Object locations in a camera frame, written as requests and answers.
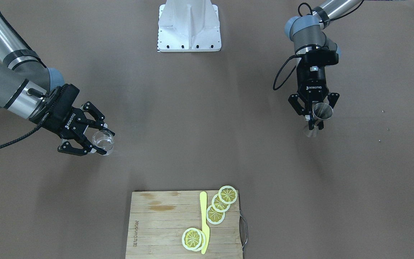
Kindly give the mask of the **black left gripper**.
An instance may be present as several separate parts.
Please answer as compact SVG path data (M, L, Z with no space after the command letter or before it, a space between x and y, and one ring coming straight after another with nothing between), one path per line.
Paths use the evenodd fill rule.
M325 67L318 68L317 71L311 71L309 66L303 66L299 64L297 66L297 94L289 96L289 103L295 112L299 116L304 116L308 121L309 130L323 130L324 122L322 120L316 120L314 112L310 112L304 108L298 99L300 98L305 104L311 102L323 102L327 97L329 106L334 109L338 99L340 98L339 93L330 92L326 84Z

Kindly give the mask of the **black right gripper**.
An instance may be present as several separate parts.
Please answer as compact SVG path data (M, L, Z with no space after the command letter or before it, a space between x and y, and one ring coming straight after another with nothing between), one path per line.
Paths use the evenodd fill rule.
M38 124L46 113L48 114L42 127L62 139L62 143L57 148L57 151L60 153L76 156L87 154L105 156L108 154L105 149L93 145L88 140L80 143L81 148L72 146L69 141L73 139L78 140L78 136L72 131L72 128L75 126L75 119L79 115L78 109L73 107L77 95L79 95L79 89L73 84L64 84L63 86L56 87L46 94L44 100L40 103L39 110L29 118L29 121ZM99 131L106 131L115 136L115 133L109 130L108 125L105 123L105 115L92 102L88 101L82 105L82 111L84 114L88 113L93 118L93 120L82 119L83 124Z

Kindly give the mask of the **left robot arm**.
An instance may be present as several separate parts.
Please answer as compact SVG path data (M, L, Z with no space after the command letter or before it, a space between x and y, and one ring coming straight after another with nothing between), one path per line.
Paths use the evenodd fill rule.
M323 130L324 121L332 117L340 98L327 87L325 68L339 62L341 50L323 29L340 18L353 13L361 0L327 0L309 9L307 15L292 17L285 25L287 37L294 43L297 64L297 92L289 96L289 103L307 121L304 131L308 137Z

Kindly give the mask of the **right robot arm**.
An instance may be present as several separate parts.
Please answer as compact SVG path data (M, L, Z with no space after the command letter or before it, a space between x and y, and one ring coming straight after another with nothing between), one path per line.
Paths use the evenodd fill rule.
M66 84L57 69L47 67L0 11L0 108L36 125L27 134L0 145L0 149L45 128L61 139L57 149L60 153L109 155L110 144L89 141L85 132L95 128L111 137L115 133L108 129L105 115L92 102L81 108L73 106L78 95L79 89Z

